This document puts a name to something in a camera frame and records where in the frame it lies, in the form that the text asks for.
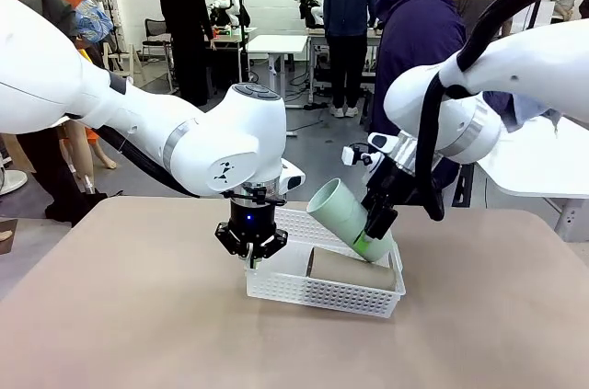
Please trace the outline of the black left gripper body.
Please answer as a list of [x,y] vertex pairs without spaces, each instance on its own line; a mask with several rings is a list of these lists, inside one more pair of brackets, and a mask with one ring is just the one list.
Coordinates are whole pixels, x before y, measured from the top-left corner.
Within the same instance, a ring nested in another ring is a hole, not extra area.
[[265,243],[276,231],[275,206],[258,205],[245,200],[230,201],[228,227],[238,240],[245,243]]

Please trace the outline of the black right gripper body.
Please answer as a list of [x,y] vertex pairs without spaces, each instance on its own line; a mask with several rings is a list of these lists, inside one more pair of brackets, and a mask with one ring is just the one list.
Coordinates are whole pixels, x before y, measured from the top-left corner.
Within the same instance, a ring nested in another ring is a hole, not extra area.
[[415,177],[398,168],[392,159],[383,159],[369,175],[367,191],[361,201],[367,211],[381,202],[391,206],[421,204]]

